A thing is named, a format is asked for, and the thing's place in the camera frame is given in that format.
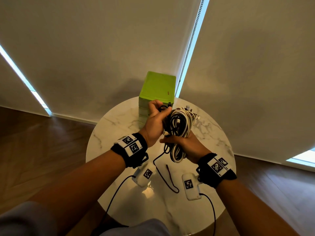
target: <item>person's left arm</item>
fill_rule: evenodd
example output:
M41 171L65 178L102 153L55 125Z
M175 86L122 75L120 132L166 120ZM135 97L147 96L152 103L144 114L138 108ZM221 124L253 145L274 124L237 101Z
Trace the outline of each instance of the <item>person's left arm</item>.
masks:
M150 116L139 131L148 147L163 133L162 120L172 108L159 112L158 100L149 103ZM68 232L89 210L104 191L126 168L122 156L109 150L83 166L63 176L29 199L45 206L56 219L58 232Z

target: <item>person's left hand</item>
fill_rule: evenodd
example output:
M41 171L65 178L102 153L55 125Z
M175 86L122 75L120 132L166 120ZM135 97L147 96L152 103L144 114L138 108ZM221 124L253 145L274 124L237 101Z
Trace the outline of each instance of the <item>person's left hand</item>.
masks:
M172 107L168 107L166 110L161 112L158 111L158 108L161 107L163 103L159 100L153 100L149 102L150 115L144 125L144 127L139 131L139 133L147 141L148 147L153 146L159 137L163 133L163 119L168 116Z

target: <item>gray shirt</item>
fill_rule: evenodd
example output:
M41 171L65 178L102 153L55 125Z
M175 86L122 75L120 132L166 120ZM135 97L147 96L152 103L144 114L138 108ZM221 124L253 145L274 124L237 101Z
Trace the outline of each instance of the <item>gray shirt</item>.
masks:
M50 212L36 202L24 202L0 215L0 236L56 236L57 224ZM127 228L113 228L101 236L152 235L170 236L164 223L150 219L139 225Z

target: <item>herringbone floor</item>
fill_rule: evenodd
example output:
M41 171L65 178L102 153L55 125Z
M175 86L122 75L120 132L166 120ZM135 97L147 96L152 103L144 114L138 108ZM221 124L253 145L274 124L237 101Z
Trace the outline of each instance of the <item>herringbone floor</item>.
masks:
M94 125L0 107L0 213L84 164ZM315 235L315 173L235 156L238 178L298 233ZM89 235L104 214L96 204L68 235ZM211 235L209 226L198 235ZM238 235L224 211L216 235Z

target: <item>wrist strap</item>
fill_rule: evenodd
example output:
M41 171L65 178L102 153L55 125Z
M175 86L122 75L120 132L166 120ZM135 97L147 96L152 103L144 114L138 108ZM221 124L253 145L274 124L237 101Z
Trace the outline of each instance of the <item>wrist strap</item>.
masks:
M199 173L200 180L213 188L216 188L224 179L234 180L237 178L228 162L215 153L209 153L200 158L198 165L196 171Z
M140 133L124 136L111 147L111 150L121 155L125 161L126 168L136 168L149 159L146 153L148 145Z

